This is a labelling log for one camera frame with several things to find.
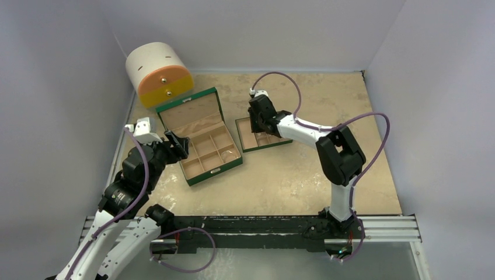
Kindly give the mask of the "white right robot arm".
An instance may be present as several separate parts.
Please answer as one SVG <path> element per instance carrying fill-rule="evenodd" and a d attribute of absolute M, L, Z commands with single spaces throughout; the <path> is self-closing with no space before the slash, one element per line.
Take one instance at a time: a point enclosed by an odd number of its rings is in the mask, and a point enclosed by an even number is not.
<path fill-rule="evenodd" d="M 277 111 L 263 90 L 250 95 L 248 113 L 254 133 L 265 132 L 291 139 L 317 151 L 323 173 L 332 187 L 331 203 L 326 208 L 332 218 L 327 228 L 334 237 L 348 233 L 353 202 L 351 184 L 366 162 L 364 152 L 349 127 L 317 125 L 299 120 L 289 111 Z"/>

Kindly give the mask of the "green jewelry box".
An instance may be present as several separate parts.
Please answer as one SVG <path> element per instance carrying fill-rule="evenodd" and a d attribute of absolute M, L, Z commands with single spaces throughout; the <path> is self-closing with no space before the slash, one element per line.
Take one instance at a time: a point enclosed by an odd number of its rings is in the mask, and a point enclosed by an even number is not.
<path fill-rule="evenodd" d="M 242 155 L 227 128 L 215 87 L 156 108 L 166 130 L 189 137 L 189 156 L 180 161 L 189 186 L 240 166 Z"/>

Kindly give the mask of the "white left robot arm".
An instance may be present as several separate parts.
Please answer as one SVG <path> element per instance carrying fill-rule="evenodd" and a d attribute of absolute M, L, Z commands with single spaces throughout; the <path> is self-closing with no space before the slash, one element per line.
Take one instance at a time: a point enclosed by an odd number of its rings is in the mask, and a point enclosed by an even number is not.
<path fill-rule="evenodd" d="M 166 131 L 164 137 L 153 137 L 145 143 L 129 130 L 124 132 L 135 147 L 123 160 L 114 181 L 105 188 L 88 234 L 52 279 L 96 279 L 116 239 L 149 200 L 166 166 L 188 158 L 190 138 L 187 136 Z"/>

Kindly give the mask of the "green jewelry tray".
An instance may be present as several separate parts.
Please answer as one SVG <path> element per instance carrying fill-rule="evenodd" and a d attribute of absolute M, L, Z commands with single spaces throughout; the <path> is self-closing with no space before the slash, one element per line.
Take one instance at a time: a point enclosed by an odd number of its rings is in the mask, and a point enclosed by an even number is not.
<path fill-rule="evenodd" d="M 292 143 L 291 139 L 278 138 L 266 132 L 252 132 L 249 117 L 236 119 L 235 124 L 238 130 L 242 152 L 253 152 Z"/>

